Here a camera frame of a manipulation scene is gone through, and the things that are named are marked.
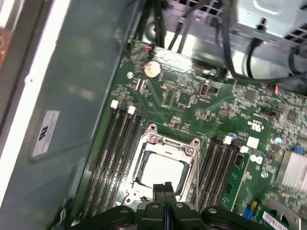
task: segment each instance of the sticker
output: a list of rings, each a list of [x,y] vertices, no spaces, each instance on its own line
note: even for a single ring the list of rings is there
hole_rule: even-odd
[[[251,162],[256,162],[257,164],[262,164],[263,157],[257,157],[256,155],[251,155],[250,156]]]
[[[248,137],[248,142],[246,144],[248,147],[251,147],[253,149],[257,149],[258,144],[259,144],[259,139],[253,138],[253,137]]]
[[[259,132],[259,133],[264,129],[264,126],[262,125],[262,123],[256,120],[253,120],[252,122],[248,121],[248,125],[251,126],[252,130]]]
[[[279,223],[275,218],[269,215],[267,212],[263,213],[262,218],[275,230],[288,230],[281,223]]]
[[[37,141],[32,156],[38,156],[48,151],[52,134],[59,117],[59,111],[49,110],[46,112],[43,124],[39,130]]]

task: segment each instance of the chipset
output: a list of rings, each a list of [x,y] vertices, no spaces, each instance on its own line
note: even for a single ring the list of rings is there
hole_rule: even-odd
[[[153,185],[165,182],[171,182],[178,201],[185,201],[196,183],[200,147],[198,138],[184,143],[159,134],[155,124],[149,125],[137,145],[123,202],[135,207],[142,200],[152,200]]]
[[[246,90],[245,94],[244,94],[244,99],[252,102],[255,98],[255,92],[252,90]]]
[[[297,113],[293,110],[290,110],[286,119],[287,121],[294,122],[296,120],[296,117],[297,117]]]

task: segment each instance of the blue connector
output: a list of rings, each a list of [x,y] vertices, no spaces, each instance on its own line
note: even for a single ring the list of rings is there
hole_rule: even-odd
[[[234,133],[230,133],[229,136],[230,136],[233,140],[235,140],[235,139],[237,138],[236,134],[234,134]]]
[[[293,148],[293,151],[294,152],[297,152],[297,153],[301,153],[301,154],[303,154],[305,151],[304,151],[304,148],[302,147],[302,146],[295,146],[294,148]]]
[[[243,217],[246,218],[246,219],[252,219],[254,213],[248,208],[246,207],[244,209],[244,212],[243,212]]]

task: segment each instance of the ram slot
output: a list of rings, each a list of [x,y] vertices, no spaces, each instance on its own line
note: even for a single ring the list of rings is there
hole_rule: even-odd
[[[106,132],[104,134],[103,143],[101,144],[101,146],[99,148],[98,156],[97,156],[96,161],[95,161],[95,167],[94,167],[93,172],[92,172],[91,177],[90,177],[89,185],[87,187],[87,191],[86,191],[86,194],[85,194],[85,199],[83,200],[83,205],[82,205],[83,217],[85,217],[87,215],[87,212],[89,210],[89,205],[90,205],[91,200],[93,198],[94,186],[97,183],[97,178],[98,178],[98,175],[99,175],[100,170],[101,170],[97,166],[101,164],[101,161],[103,161],[103,158],[104,158],[103,149],[104,149],[106,143],[108,142],[108,137],[111,136],[111,133],[114,130],[114,127],[116,126],[116,123],[118,121],[117,120],[117,112],[118,112],[117,109],[112,110],[112,114],[111,114],[111,117],[110,117],[109,122],[107,124]]]
[[[219,160],[217,161],[217,165],[214,168],[214,174],[210,178],[210,186],[206,192],[207,196],[204,200],[203,207],[208,207],[212,204],[214,198],[217,196],[217,191],[219,188],[219,184],[221,183],[220,179],[223,174],[224,165],[229,160],[228,152],[230,150],[230,146],[224,146],[220,152]]]
[[[98,204],[99,213],[105,211],[104,206],[106,205],[106,199],[108,198],[110,192],[111,192],[111,185],[113,182],[114,177],[116,176],[116,173],[118,171],[118,167],[121,164],[122,154],[124,152],[124,148],[126,144],[130,141],[129,137],[129,131],[133,124],[133,116],[127,115],[126,116],[126,123],[118,136],[119,145],[117,146],[114,151],[109,154],[114,156],[113,162],[110,164],[110,173],[106,176],[106,183],[102,185],[103,191],[101,193],[101,200]]]
[[[141,128],[140,124],[141,124],[141,120],[142,120],[142,115],[137,115],[135,118],[135,125],[134,125],[134,129],[132,131],[131,134],[131,141],[129,141],[129,144],[127,146],[127,148],[123,151],[123,157],[122,157],[122,163],[120,165],[119,171],[118,171],[118,176],[114,185],[114,188],[112,189],[112,195],[111,198],[109,199],[109,203],[107,206],[107,209],[110,209],[113,207],[114,203],[115,203],[115,199],[116,196],[118,194],[119,191],[119,187],[120,184],[125,176],[125,170],[128,166],[129,161],[132,159],[134,152],[133,152],[133,148],[134,148],[134,142],[136,140],[136,138],[139,136],[139,130]]]
[[[209,164],[206,167],[208,169],[207,169],[206,178],[204,181],[204,186],[202,189],[202,196],[199,199],[200,210],[203,210],[206,207],[205,206],[206,200],[207,200],[207,197],[210,195],[209,188],[212,185],[212,183],[214,183],[215,181],[214,174],[220,164],[220,159],[223,157],[224,148],[218,143],[216,145],[216,151],[210,152],[209,154],[213,155],[213,157],[212,157],[212,161],[209,162]]]
[[[205,155],[205,159],[203,160],[203,163],[202,163],[202,166],[201,166],[200,174],[199,174],[199,182],[198,182],[198,188],[200,190],[199,197],[201,196],[202,182],[205,180],[206,165],[208,164],[208,162],[212,158],[212,155],[209,154],[209,153],[213,152],[214,148],[216,148],[216,143],[215,143],[215,140],[211,139],[210,144],[208,146],[207,153]],[[196,192],[194,192],[193,195],[192,195],[192,198],[191,198],[191,202],[193,204],[195,204],[196,198],[198,199],[199,197],[196,197]]]
[[[223,173],[220,179],[221,183],[219,184],[218,190],[216,192],[217,196],[216,200],[214,201],[214,205],[217,205],[220,202],[222,191],[224,190],[225,187],[225,182],[229,177],[230,170],[235,163],[238,153],[239,153],[239,146],[235,144],[231,147],[231,150],[228,154],[229,155],[228,160],[225,162],[226,165],[224,166],[224,168],[222,168]]]
[[[220,197],[221,188],[224,185],[224,178],[226,177],[228,172],[228,168],[230,167],[230,159],[232,158],[232,147],[230,145],[224,146],[223,155],[221,156],[221,161],[219,163],[219,167],[216,169],[216,174],[214,175],[212,186],[210,188],[210,195],[207,197],[205,207],[214,206],[217,203],[217,200]]]
[[[126,121],[125,119],[125,115],[126,115],[126,111],[125,109],[121,108],[118,112],[118,122],[117,125],[115,127],[115,130],[112,134],[112,138],[110,139],[110,141],[106,144],[106,148],[104,151],[104,154],[106,155],[105,160],[102,162],[101,165],[99,165],[99,167],[102,169],[101,170],[101,174],[99,175],[99,179],[98,179],[98,183],[96,185],[96,189],[95,189],[95,193],[94,193],[94,197],[92,199],[92,203],[91,203],[91,207],[90,207],[90,212],[89,212],[89,217],[95,216],[97,214],[97,205],[100,203],[101,200],[101,191],[102,191],[102,186],[103,186],[103,182],[105,180],[105,177],[108,173],[108,168],[110,167],[112,160],[114,158],[114,156],[112,155],[112,152],[114,151],[114,149],[116,148],[117,144],[119,143],[118,140],[118,136],[120,135],[123,125]]]

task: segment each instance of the heatsink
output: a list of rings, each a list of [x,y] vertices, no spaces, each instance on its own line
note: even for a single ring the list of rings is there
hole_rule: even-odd
[[[307,193],[307,156],[286,151],[276,183],[300,193]]]

